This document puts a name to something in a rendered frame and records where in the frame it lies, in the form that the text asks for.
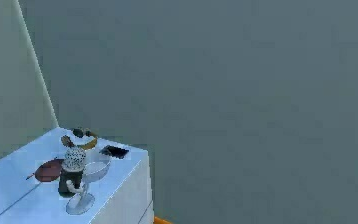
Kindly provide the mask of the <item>black cellphone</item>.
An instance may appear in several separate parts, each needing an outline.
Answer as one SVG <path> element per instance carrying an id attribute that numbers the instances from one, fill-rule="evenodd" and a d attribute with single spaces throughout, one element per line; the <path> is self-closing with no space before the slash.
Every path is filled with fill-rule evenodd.
<path id="1" fill-rule="evenodd" d="M 107 145 L 101 150 L 101 153 L 118 159 L 123 159 L 128 154 L 128 150 Z"/>

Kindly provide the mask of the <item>white chest of drawers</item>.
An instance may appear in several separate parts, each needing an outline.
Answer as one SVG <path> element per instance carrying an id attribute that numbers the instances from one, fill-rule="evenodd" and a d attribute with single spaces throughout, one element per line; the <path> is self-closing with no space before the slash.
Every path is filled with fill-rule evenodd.
<path id="1" fill-rule="evenodd" d="M 0 224 L 152 224 L 153 205 L 148 152 L 129 146 L 114 158 L 107 175 L 90 185 L 93 206 L 82 215 L 66 212 L 68 200 L 58 183 L 40 183 L 32 173 L 60 158 L 60 142 L 70 132 L 55 128 L 0 159 Z"/>

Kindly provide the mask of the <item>white goblet statue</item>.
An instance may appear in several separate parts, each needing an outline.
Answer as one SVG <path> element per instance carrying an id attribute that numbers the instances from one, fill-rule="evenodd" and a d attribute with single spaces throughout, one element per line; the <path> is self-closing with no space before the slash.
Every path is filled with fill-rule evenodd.
<path id="1" fill-rule="evenodd" d="M 68 189 L 74 196 L 66 205 L 66 212 L 70 215 L 81 215 L 87 212 L 94 204 L 95 197 L 89 192 L 92 182 L 101 180 L 108 172 L 110 162 L 90 162 L 85 166 L 82 176 L 82 186 L 77 189 L 71 180 L 66 182 Z"/>

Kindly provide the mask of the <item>black and white speckled statue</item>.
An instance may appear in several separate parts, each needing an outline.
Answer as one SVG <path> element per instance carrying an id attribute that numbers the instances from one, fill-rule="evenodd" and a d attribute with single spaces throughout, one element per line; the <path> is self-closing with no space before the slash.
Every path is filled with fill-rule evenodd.
<path id="1" fill-rule="evenodd" d="M 61 142 L 67 148 L 67 151 L 61 164 L 62 170 L 58 192 L 60 196 L 70 198 L 75 195 L 70 188 L 80 188 L 85 168 L 86 153 L 80 147 L 75 146 L 67 135 L 61 137 Z"/>

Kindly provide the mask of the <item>dark red oval plate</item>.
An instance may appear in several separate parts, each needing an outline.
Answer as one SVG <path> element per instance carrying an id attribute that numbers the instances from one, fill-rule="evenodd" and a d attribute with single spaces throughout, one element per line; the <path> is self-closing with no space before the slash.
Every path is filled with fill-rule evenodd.
<path id="1" fill-rule="evenodd" d="M 37 170 L 27 177 L 27 180 L 34 177 L 39 182 L 55 181 L 61 173 L 63 159 L 54 158 L 40 165 Z"/>

